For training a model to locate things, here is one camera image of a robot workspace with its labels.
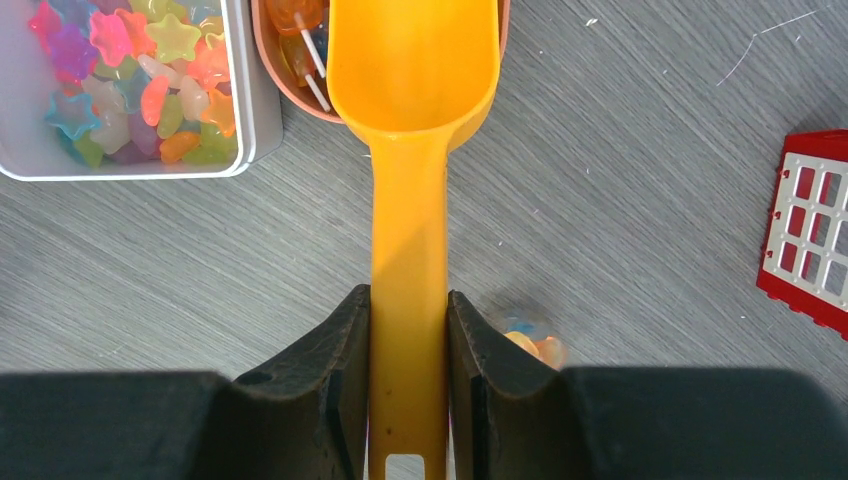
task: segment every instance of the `white stick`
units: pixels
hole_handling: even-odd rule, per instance
[[[305,25],[300,13],[294,14],[294,21],[297,24],[297,28],[300,29],[300,35],[306,43],[306,48],[309,50],[309,55],[312,56],[312,61],[315,62],[315,68],[318,69],[318,74],[321,75],[321,78],[326,78],[327,69],[324,67],[324,62],[321,61],[321,55],[318,55],[318,49],[315,48],[315,42],[312,41],[312,35],[309,34],[309,30],[303,28]]]
[[[321,104],[321,108],[323,108],[325,112],[329,112],[330,102],[328,102],[324,94],[321,93],[321,89],[318,88],[318,84],[315,83],[315,79],[312,78],[312,75],[306,76],[306,83],[309,84],[309,88],[312,89],[312,93],[315,94],[315,98],[318,99],[318,103]]]

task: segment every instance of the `yellow scoop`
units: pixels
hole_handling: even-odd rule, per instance
[[[446,475],[447,155],[500,72],[497,0],[333,0],[330,99],[371,147],[369,478],[392,454]]]

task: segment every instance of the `transparent plastic bin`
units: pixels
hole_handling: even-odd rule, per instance
[[[44,121],[59,82],[50,59],[27,27],[39,2],[4,0],[0,15],[0,171],[22,181],[156,180],[238,175],[280,145],[279,94],[262,66],[250,28],[249,0],[223,0],[238,154],[218,165],[104,164],[91,169],[62,150]]]

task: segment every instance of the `purple star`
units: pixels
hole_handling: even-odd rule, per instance
[[[50,56],[56,70],[69,73],[82,80],[94,71],[97,62],[97,49],[82,36],[73,25],[65,25],[58,32],[47,36]]]
[[[47,0],[47,3],[56,10],[62,23],[76,25],[88,35],[88,19],[97,11],[97,7],[88,0]]]
[[[91,111],[91,95],[82,93],[66,97],[62,92],[50,96],[50,110],[44,120],[61,128],[71,140],[79,140],[88,130],[100,127],[100,119]]]
[[[130,2],[128,0],[89,0],[94,6],[100,9],[106,15],[115,13],[115,10],[123,8],[131,12]]]

